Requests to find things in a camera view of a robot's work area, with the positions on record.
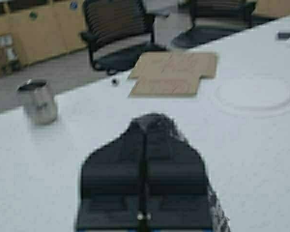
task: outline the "cardboard piece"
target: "cardboard piece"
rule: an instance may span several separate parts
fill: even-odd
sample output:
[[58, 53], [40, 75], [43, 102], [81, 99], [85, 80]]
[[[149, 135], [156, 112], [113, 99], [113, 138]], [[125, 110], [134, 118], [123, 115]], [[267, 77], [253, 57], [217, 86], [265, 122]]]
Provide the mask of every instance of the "cardboard piece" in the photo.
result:
[[290, 0], [258, 0], [253, 14], [270, 18], [290, 15]]
[[190, 96], [197, 93], [200, 78], [182, 78], [168, 76], [167, 78], [139, 79], [130, 95], [139, 96]]
[[129, 75], [138, 78], [130, 96], [194, 95], [202, 77], [215, 77], [216, 65], [214, 53], [145, 53]]
[[147, 52], [141, 55], [129, 79], [146, 78], [152, 74], [214, 77], [217, 56], [215, 53]]

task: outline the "black office chair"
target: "black office chair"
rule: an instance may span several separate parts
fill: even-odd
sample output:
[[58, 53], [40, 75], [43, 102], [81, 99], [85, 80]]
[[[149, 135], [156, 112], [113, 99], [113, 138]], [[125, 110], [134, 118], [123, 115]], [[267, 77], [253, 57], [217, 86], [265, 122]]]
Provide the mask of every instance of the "black office chair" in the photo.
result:
[[246, 2], [246, 0], [190, 0], [189, 14], [192, 28], [175, 37], [172, 45], [192, 48], [244, 30], [197, 26], [195, 23], [197, 17], [241, 18], [251, 28], [253, 26], [251, 14], [255, 5], [255, 2]]
[[[93, 69], [108, 75], [134, 67], [143, 52], [166, 51], [155, 44], [155, 17], [167, 18], [168, 12], [145, 11], [142, 0], [86, 0], [83, 4], [87, 32], [81, 32], [87, 42]], [[94, 59], [93, 53], [112, 42], [131, 36], [151, 34], [151, 40]]]

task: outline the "metal cup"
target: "metal cup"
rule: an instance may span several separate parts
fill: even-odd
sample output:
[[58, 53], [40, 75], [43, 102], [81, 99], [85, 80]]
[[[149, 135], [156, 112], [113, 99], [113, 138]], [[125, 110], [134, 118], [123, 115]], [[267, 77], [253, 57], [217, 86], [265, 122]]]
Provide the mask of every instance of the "metal cup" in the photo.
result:
[[35, 124], [48, 124], [58, 115], [54, 94], [45, 80], [28, 80], [17, 89], [24, 111]]

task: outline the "white table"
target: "white table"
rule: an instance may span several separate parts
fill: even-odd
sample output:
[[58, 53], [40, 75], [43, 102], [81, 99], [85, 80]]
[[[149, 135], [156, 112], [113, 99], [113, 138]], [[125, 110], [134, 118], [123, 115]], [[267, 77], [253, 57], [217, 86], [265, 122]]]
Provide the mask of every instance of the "white table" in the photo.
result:
[[290, 232], [290, 44], [275, 40], [281, 29], [290, 16], [195, 49], [218, 52], [219, 63], [192, 98], [128, 98], [126, 72], [118, 87], [108, 79], [59, 95], [52, 125], [31, 126], [20, 108], [1, 114], [0, 232], [72, 232], [82, 161], [149, 112], [174, 117], [202, 153], [233, 232]]

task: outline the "gray carpet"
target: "gray carpet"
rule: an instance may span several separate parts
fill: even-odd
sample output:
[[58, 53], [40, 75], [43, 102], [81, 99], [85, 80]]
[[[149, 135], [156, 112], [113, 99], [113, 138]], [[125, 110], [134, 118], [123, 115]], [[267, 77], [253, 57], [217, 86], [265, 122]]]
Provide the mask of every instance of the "gray carpet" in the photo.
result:
[[[156, 20], [156, 37], [159, 44], [170, 46], [172, 38], [190, 27], [188, 15], [179, 14], [174, 10], [177, 0], [145, 0], [144, 2], [148, 10], [173, 9], [168, 19]], [[203, 22], [211, 23], [210, 20], [203, 20]], [[101, 49], [98, 56], [144, 40], [148, 40], [148, 37], [137, 37], [112, 44]], [[86, 50], [34, 64], [20, 72], [0, 77], [0, 113], [19, 106], [16, 89], [19, 84], [28, 79], [49, 80], [54, 92], [62, 93], [102, 78], [109, 77], [104, 72], [94, 72], [91, 69]]]

